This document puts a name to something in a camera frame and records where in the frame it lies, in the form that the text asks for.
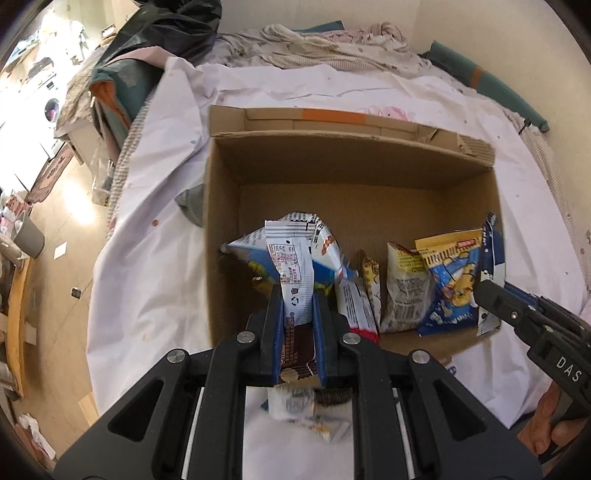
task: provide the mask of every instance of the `tile floor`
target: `tile floor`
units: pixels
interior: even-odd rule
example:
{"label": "tile floor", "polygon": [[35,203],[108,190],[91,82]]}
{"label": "tile floor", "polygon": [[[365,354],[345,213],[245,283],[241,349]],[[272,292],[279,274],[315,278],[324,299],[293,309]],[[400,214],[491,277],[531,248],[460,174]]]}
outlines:
{"label": "tile floor", "polygon": [[[86,329],[92,269],[105,244],[107,208],[90,201],[90,171],[73,158],[31,219],[45,234],[33,265],[27,320],[37,327],[37,346],[27,345],[28,398],[14,402],[17,416],[30,413],[58,457],[88,428],[78,401],[91,390]],[[54,260],[55,248],[67,242]],[[76,300],[73,287],[83,291]]]}

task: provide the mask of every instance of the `white sheet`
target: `white sheet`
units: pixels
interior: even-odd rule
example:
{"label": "white sheet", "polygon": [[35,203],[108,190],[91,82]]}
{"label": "white sheet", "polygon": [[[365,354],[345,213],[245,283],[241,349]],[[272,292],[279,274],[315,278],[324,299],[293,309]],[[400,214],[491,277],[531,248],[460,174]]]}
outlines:
{"label": "white sheet", "polygon": [[[494,102],[463,96],[435,77],[409,80],[328,66],[194,68],[170,58],[131,158],[117,227],[95,266],[87,358],[100,412],[169,349],[211,347],[202,232],[186,221],[174,197],[203,181],[207,107],[212,104],[357,112],[396,107],[413,121],[482,138],[496,150],[507,280],[573,312],[581,310],[586,292],[566,227],[535,161]],[[498,335],[454,358],[458,379],[506,425],[533,409],[548,384],[526,350],[505,325]],[[256,408],[256,402],[249,403],[249,419],[260,416]],[[276,444],[285,426],[265,425],[247,421],[245,457],[252,458],[245,463],[245,478],[279,473],[262,445]],[[305,440],[294,436],[282,442],[316,457],[308,434]],[[350,447],[323,452],[322,465],[298,460],[297,470],[281,472],[297,472],[295,478],[306,472],[312,478],[344,478],[342,469],[351,472]]]}

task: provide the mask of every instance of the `silver bolt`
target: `silver bolt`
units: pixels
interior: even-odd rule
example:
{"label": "silver bolt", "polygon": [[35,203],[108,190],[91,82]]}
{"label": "silver bolt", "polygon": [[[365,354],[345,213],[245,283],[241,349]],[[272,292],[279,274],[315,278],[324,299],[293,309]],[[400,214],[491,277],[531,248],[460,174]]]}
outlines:
{"label": "silver bolt", "polygon": [[171,350],[168,352],[166,356],[166,360],[168,360],[172,364],[179,364],[184,360],[185,353],[178,348],[175,350]]}
{"label": "silver bolt", "polygon": [[429,355],[425,350],[417,350],[413,352],[413,362],[416,364],[424,365],[429,362],[431,359],[431,355]]}
{"label": "silver bolt", "polygon": [[361,337],[357,333],[349,332],[343,335],[343,341],[347,345],[357,345],[361,341]]}
{"label": "silver bolt", "polygon": [[248,330],[244,330],[236,336],[236,340],[238,340],[239,343],[251,343],[254,341],[255,338],[255,334],[249,332]]}

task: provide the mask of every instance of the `gray trash can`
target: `gray trash can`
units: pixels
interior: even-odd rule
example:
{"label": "gray trash can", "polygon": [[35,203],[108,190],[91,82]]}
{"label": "gray trash can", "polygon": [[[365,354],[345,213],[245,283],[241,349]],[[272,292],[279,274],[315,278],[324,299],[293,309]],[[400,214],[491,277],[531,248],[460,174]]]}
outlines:
{"label": "gray trash can", "polygon": [[22,222],[22,225],[12,240],[27,255],[37,258],[45,245],[45,236],[43,236],[26,212],[22,212],[18,216],[18,220]]}

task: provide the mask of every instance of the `blue and yellow snack bag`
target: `blue and yellow snack bag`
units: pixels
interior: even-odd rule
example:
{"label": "blue and yellow snack bag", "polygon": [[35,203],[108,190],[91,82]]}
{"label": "blue and yellow snack bag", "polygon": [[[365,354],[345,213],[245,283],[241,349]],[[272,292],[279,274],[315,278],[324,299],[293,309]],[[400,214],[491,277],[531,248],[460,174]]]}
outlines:
{"label": "blue and yellow snack bag", "polygon": [[482,229],[446,233],[415,241],[434,280],[436,296],[423,321],[421,336],[476,326],[478,306],[472,294],[480,261]]}

